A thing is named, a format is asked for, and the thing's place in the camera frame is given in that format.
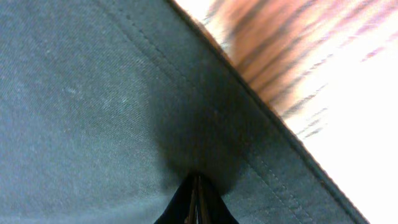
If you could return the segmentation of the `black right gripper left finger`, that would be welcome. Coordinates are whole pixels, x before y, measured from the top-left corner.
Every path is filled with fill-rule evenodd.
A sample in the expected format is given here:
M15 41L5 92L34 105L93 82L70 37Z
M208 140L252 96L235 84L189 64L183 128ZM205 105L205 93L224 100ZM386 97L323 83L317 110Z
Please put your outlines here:
M198 176L188 175L155 224L195 224L197 222Z

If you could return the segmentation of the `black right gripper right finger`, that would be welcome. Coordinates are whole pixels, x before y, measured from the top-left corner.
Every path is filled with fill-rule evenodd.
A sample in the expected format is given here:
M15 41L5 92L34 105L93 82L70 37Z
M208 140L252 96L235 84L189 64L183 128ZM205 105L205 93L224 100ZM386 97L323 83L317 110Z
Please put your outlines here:
M203 175L197 177L197 214L199 224L238 224L216 187Z

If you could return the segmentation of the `black t-shirt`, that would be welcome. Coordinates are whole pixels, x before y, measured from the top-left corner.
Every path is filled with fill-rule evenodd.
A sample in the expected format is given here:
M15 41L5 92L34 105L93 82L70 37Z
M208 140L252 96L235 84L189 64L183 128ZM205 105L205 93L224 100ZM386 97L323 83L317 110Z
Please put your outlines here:
M167 1L1 2L1 222L154 223L190 174L238 223L364 223Z

